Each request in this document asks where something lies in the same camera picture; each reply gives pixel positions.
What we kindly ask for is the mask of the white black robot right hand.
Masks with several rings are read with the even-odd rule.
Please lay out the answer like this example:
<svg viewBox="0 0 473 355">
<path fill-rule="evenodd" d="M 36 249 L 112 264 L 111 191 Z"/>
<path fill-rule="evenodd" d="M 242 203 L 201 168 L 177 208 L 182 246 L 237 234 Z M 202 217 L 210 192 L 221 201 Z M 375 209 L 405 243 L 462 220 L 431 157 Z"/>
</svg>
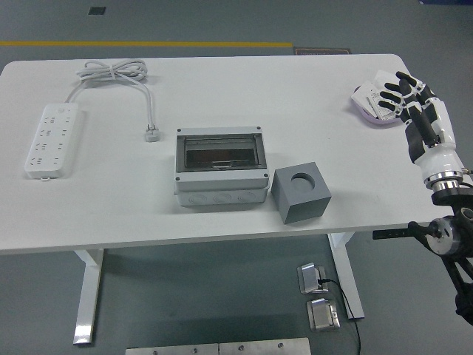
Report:
<svg viewBox="0 0 473 355">
<path fill-rule="evenodd" d="M 422 81 L 396 72 L 398 83 L 386 82 L 379 106 L 406 125 L 410 160 L 421 169 L 428 189 L 442 180 L 463 181 L 463 163 L 445 103 Z"/>
</svg>

